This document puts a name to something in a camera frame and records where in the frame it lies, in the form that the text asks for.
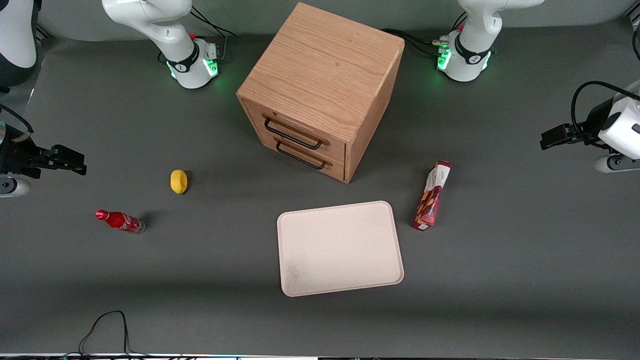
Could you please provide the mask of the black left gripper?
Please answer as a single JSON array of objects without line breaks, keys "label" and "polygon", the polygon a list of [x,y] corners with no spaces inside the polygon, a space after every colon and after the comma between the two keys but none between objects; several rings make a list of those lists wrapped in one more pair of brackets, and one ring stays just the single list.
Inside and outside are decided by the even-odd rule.
[{"label": "black left gripper", "polygon": [[565,123],[541,133],[539,142],[541,149],[544,151],[555,146],[570,145],[578,142],[582,142],[586,146],[610,148],[599,138],[599,132],[604,129],[612,106],[613,98],[609,98],[590,110],[585,121],[579,122],[576,126]]}]

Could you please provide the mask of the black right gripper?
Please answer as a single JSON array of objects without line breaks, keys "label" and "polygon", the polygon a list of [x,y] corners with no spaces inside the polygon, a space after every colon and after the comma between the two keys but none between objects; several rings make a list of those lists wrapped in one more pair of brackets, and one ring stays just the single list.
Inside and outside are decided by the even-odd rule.
[{"label": "black right gripper", "polygon": [[42,169],[50,169],[51,164],[57,169],[73,171],[85,176],[87,166],[85,155],[64,145],[53,145],[49,159],[42,155],[43,148],[35,145],[32,139],[14,142],[14,133],[6,133],[1,141],[0,173],[15,174],[32,179],[41,177]]}]

